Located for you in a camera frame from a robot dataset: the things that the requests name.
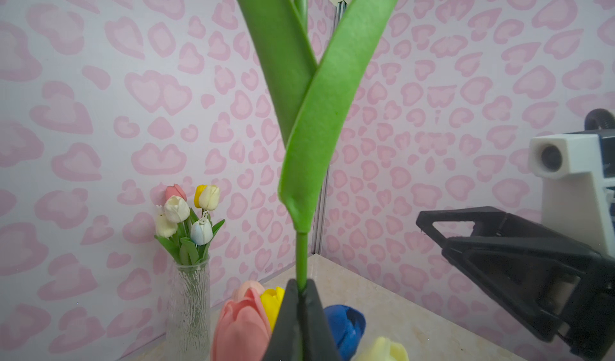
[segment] yellow tulip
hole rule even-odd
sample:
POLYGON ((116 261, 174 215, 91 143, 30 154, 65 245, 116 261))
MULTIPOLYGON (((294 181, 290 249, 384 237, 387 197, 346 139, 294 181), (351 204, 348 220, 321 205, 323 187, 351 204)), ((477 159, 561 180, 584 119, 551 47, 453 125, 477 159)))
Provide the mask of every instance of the yellow tulip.
POLYGON ((206 187, 207 185, 199 185, 196 187, 196 193, 194 194, 194 206, 196 206, 196 209, 201 209, 201 206, 199 205, 199 197, 206 187))
POLYGON ((378 337, 372 347, 363 351, 356 361, 408 361, 408 353, 403 345, 378 337))
POLYGON ((269 324, 271 325, 272 331, 275 326, 275 321, 277 320, 277 315, 280 313, 280 307, 282 306, 283 299, 284 289, 280 287, 275 288, 275 290, 267 289, 265 290, 265 293, 261 295, 261 302, 265 308, 265 313, 269 319, 269 324))

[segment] beige marble surface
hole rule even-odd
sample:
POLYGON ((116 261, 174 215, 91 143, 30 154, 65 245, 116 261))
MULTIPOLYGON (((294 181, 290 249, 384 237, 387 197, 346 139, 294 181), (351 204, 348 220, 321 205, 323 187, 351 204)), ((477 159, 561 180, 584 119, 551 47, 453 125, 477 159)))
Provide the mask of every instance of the beige marble surface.
MULTIPOLYGON (((344 304, 365 314, 367 327, 357 353, 378 336, 385 336, 403 344, 410 360, 523 360, 324 257, 311 256, 308 272, 316 281, 323 306, 344 304)), ((264 285, 285 287, 294 277, 293 266, 264 285)), ((219 309, 211 312, 212 326, 218 316, 219 309)), ((126 360, 165 361, 164 341, 150 344, 126 360)))

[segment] artificial tulip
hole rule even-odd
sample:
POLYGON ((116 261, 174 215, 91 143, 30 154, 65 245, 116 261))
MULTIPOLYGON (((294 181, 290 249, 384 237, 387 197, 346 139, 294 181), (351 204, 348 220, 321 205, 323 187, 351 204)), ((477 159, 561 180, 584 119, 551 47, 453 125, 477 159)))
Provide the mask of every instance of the artificial tulip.
POLYGON ((271 327, 258 292, 249 288, 220 311, 213 334, 211 361, 261 361, 271 339, 271 327))
POLYGON ((211 222, 207 219, 207 217, 193 223, 190 228, 190 239, 195 245, 205 245, 206 243, 209 243, 212 238, 213 234, 211 232, 211 222))
POLYGON ((177 231, 177 224, 167 219, 161 206, 158 206, 156 214, 156 235, 169 238, 177 231))
POLYGON ((408 353, 403 345, 378 337, 372 347, 361 353, 355 361, 408 361, 408 353))
POLYGON ((167 186, 167 190, 164 192, 164 199, 167 200, 173 196, 178 196, 184 199, 184 201, 188 201, 188 197, 184 190, 178 184, 173 184, 173 186, 167 186))
POLYGON ((277 321, 277 315, 280 313, 280 307, 282 306, 282 300, 284 299, 284 289, 277 287, 275 290, 267 289, 265 293, 261 295, 261 302, 265 308, 265 313, 269 319, 271 330, 275 327, 275 321, 277 321))
POLYGON ((239 300, 245 296, 245 292, 248 291, 249 288, 256 290, 259 296, 265 293, 265 288, 260 284, 260 282, 247 280, 246 282, 243 282, 239 288, 233 291, 233 295, 231 296, 233 301, 239 302, 239 300))
POLYGON ((201 205, 199 205, 199 197, 206 187, 207 185, 199 185, 196 187, 196 191, 194 192, 194 206, 196 206, 196 209, 201 209, 201 205))
POLYGON ((164 214, 169 221, 180 223, 190 216, 190 208, 183 198, 171 196, 164 204, 164 214))
POLYGON ((194 196, 194 204, 205 210, 216 210, 220 201, 220 188, 216 185, 209 185, 201 190, 198 198, 194 196))
POLYGON ((340 356, 350 361, 365 333, 365 316, 346 305, 327 306, 324 312, 340 356))

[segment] clear textured vase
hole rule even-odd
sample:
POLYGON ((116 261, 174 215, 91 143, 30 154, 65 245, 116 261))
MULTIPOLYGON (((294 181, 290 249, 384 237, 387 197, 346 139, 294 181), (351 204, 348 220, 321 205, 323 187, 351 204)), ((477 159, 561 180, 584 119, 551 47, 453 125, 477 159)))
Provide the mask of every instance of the clear textured vase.
POLYGON ((206 361, 210 350, 209 259, 175 264, 168 301, 165 355, 172 361, 206 361))

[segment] wallpaper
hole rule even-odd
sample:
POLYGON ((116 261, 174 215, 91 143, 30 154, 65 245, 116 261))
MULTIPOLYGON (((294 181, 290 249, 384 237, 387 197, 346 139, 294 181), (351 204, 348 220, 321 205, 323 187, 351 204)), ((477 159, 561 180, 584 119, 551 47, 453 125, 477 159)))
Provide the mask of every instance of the wallpaper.
POLYGON ((574 359, 535 340, 414 222, 485 205, 539 221, 529 139, 615 111, 614 61, 615 0, 400 0, 333 158, 326 257, 530 361, 574 359))
MULTIPOLYGON (((309 0, 318 56, 334 6, 309 0)), ((289 265, 284 149, 235 0, 0 0, 0 358, 116 360, 165 331, 165 186, 221 188, 211 301, 289 265)))

